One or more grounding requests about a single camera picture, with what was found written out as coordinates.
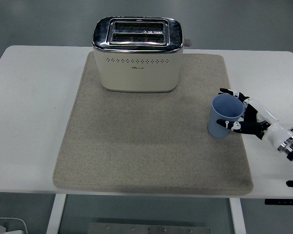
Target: blue cup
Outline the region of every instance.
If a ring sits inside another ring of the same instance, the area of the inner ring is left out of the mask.
[[[222,138],[228,135],[229,129],[216,123],[218,119],[237,121],[244,112],[243,103],[229,94],[219,94],[211,102],[209,114],[209,134]]]

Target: gray felt mat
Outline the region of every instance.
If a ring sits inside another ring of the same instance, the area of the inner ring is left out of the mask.
[[[244,195],[252,180],[242,138],[207,130],[229,87],[224,59],[184,54],[169,93],[106,90],[89,53],[53,174],[58,188],[121,193]]]

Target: white cable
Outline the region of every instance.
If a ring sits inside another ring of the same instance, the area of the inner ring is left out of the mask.
[[[0,217],[0,219],[15,219],[15,220],[19,220],[22,221],[26,230],[26,234],[28,234],[28,230],[27,230],[27,226],[24,220],[22,220],[21,218],[6,218],[6,217]]]

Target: toaster slot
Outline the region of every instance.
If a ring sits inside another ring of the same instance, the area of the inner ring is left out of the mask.
[[[163,34],[114,33],[112,37],[112,42],[113,43],[153,42],[156,44],[165,44],[165,37]]]
[[[164,24],[161,22],[115,22],[116,30],[149,30],[163,31]]]

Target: toaster lever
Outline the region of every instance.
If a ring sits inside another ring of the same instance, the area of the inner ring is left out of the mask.
[[[185,46],[189,47],[192,45],[192,41],[190,39],[185,39]]]

